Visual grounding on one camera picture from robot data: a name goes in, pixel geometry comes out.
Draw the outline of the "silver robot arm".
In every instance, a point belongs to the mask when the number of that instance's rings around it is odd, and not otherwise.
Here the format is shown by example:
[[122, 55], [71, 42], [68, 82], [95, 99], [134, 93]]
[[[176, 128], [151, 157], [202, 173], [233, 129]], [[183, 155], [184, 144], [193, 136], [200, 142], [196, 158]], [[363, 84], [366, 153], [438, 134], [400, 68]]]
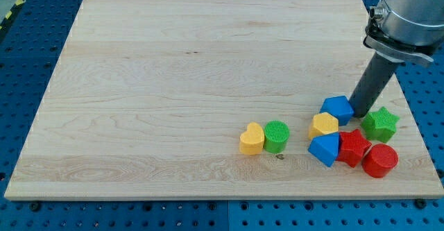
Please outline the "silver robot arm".
[[364, 45], [391, 62], [430, 66], [443, 43], [443, 0], [379, 0]]

